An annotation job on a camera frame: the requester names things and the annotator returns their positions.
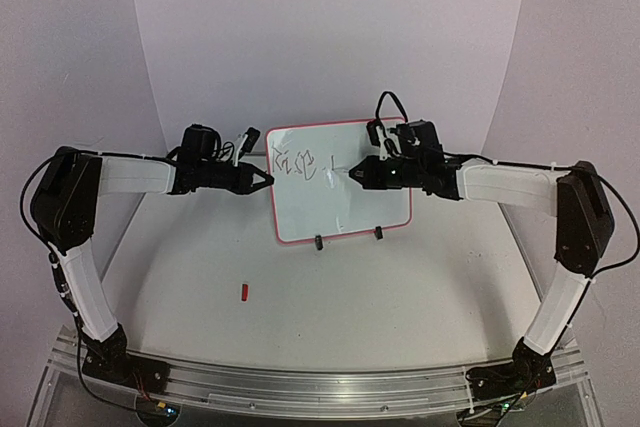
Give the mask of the red marker cap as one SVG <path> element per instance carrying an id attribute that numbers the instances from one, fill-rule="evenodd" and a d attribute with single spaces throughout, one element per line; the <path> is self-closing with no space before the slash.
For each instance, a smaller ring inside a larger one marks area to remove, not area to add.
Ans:
<path id="1" fill-rule="evenodd" d="M 241 287 L 241 301 L 242 302 L 246 302 L 248 300 L 249 297 L 249 285 L 248 284 L 242 284 Z"/>

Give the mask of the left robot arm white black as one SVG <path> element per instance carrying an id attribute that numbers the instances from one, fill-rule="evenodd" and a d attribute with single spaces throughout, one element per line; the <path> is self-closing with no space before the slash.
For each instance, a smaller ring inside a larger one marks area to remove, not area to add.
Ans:
<path id="1" fill-rule="evenodd" d="M 165 157 L 59 148 L 32 174 L 34 193 L 23 192 L 20 215 L 47 248 L 54 283 L 97 367 L 114 382 L 133 377 L 127 338 L 112 312 L 94 261 L 98 200 L 110 194 L 186 195 L 200 188 L 250 195 L 270 187 L 271 175 L 244 162 L 260 138 L 250 127 L 224 143 L 211 127 L 189 126 Z"/>

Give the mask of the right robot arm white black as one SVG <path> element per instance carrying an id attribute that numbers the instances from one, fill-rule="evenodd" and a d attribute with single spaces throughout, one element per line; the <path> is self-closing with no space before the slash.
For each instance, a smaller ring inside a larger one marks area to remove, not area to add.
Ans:
<path id="1" fill-rule="evenodd" d="M 604 182 L 590 162 L 568 167 L 448 154 L 428 121 L 366 125 L 376 153 L 349 176 L 372 191 L 418 189 L 443 200 L 495 203 L 546 217 L 553 225 L 549 284 L 508 361 L 471 369 L 467 378 L 500 395 L 555 381 L 551 356 L 569 329 L 614 232 Z"/>

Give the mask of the pink framed whiteboard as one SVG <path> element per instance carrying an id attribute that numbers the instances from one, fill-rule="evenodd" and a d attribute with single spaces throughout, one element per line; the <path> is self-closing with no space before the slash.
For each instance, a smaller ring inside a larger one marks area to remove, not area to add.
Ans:
<path id="1" fill-rule="evenodd" d="M 412 220 L 409 190 L 365 190 L 333 172 L 350 170 L 378 149 L 365 120 L 279 127 L 266 134 L 267 171 L 277 240 L 284 244 L 373 233 Z"/>

